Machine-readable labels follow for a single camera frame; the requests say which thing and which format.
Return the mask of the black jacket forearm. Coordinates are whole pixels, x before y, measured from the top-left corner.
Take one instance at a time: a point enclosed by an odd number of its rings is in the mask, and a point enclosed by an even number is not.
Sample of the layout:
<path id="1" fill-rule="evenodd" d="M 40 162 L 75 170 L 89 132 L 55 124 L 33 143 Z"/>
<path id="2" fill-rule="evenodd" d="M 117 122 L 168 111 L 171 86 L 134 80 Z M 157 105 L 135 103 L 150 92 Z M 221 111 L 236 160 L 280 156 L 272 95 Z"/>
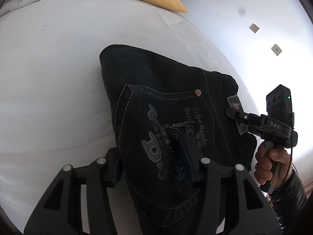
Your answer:
<path id="1" fill-rule="evenodd" d="M 307 203 L 304 186 L 294 169 L 281 189 L 273 190 L 270 194 L 273 199 L 273 210 L 281 226 L 282 234 L 293 234 L 303 214 Z"/>

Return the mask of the person's right hand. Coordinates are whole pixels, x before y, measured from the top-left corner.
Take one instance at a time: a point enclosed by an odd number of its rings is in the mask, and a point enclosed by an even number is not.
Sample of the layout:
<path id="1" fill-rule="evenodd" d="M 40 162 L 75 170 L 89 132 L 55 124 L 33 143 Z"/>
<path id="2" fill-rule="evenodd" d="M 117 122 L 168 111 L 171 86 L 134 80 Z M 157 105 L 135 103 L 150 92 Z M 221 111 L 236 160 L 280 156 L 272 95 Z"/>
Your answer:
<path id="1" fill-rule="evenodd" d="M 292 167 L 289 166 L 291 155 L 284 148 L 266 151 L 265 142 L 262 142 L 258 147 L 255 158 L 257 162 L 255 164 L 254 177 L 260 185 L 264 185 L 272 179 L 273 173 L 271 169 L 274 162 L 281 163 L 274 189 L 278 189 L 283 182 L 287 182 L 293 174 Z"/>

